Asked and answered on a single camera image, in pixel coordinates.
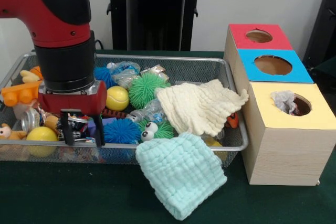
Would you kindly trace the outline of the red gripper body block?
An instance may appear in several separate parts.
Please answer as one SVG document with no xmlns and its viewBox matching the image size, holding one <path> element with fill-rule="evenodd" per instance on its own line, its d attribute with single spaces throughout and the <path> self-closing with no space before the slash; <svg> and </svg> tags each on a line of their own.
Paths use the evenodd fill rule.
<svg viewBox="0 0 336 224">
<path fill-rule="evenodd" d="M 92 86 L 72 93 L 52 93 L 42 82 L 38 87 L 38 102 L 50 113 L 80 112 L 84 115 L 99 115 L 106 106 L 107 87 L 103 81 L 94 81 Z"/>
</svg>

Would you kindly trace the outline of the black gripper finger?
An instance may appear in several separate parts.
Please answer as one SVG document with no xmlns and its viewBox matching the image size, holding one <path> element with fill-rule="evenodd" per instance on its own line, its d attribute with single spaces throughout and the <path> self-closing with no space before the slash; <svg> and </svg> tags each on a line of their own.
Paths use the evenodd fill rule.
<svg viewBox="0 0 336 224">
<path fill-rule="evenodd" d="M 72 129 L 69 126 L 68 123 L 68 113 L 67 112 L 61 112 L 60 113 L 60 122 L 61 122 L 61 128 L 64 135 L 64 140 L 67 145 L 73 145 L 74 144 L 74 137 L 72 134 Z"/>
<path fill-rule="evenodd" d="M 102 124 L 102 118 L 101 115 L 93 115 L 93 122 L 96 126 L 96 131 L 95 131 L 95 140 L 96 140 L 96 146 L 97 147 L 102 147 L 105 145 L 104 141 L 104 131 L 103 131 L 103 124 Z"/>
</svg>

